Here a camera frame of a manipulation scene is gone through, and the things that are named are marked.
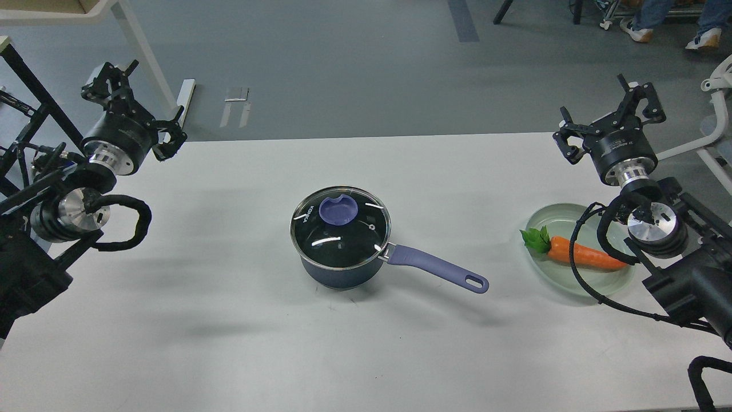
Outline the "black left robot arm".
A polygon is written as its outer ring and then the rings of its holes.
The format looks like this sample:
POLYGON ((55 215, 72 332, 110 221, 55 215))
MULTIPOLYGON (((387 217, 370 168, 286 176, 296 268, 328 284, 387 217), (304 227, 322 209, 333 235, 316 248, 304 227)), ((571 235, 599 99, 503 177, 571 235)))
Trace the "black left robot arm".
POLYGON ((141 199, 112 195, 120 176, 138 172, 152 153, 175 156, 188 136, 182 106, 158 120, 134 96, 129 78, 138 67, 104 63, 81 96, 102 115, 80 142, 80 152, 34 145, 33 180, 2 200, 2 340, 21 316, 47 305, 70 287, 68 268, 86 251, 125 251, 146 237, 152 212, 141 199))

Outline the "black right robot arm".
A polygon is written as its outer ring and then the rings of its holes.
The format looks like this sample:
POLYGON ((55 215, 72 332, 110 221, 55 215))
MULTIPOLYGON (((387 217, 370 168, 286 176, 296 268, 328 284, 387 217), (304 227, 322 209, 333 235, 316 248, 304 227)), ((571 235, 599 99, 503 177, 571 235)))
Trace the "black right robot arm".
POLYGON ((643 286, 664 310, 650 318, 706 331, 730 345, 730 225, 675 178, 651 177, 659 160, 643 128, 664 122, 666 112, 652 83, 617 78, 624 89, 617 109, 583 125, 560 108, 563 121, 552 136, 570 164, 591 157, 601 183, 619 190, 607 206, 588 207, 577 227, 599 213, 601 250, 646 267, 643 286))

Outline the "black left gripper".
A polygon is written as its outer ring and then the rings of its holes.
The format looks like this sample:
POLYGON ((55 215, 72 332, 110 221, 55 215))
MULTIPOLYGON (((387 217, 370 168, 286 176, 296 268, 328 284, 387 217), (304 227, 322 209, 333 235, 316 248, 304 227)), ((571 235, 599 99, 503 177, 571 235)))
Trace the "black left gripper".
POLYGON ((183 105, 178 106, 171 120, 146 120, 143 126, 132 118, 140 115, 129 80, 138 64, 138 60, 132 60, 121 68, 106 62, 81 87, 81 97, 103 109, 102 116, 82 141, 84 156, 118 176, 138 172, 151 149, 157 161, 172 159, 188 140, 181 127, 183 105), (168 134, 168 140, 155 144, 155 137, 160 133, 168 134))

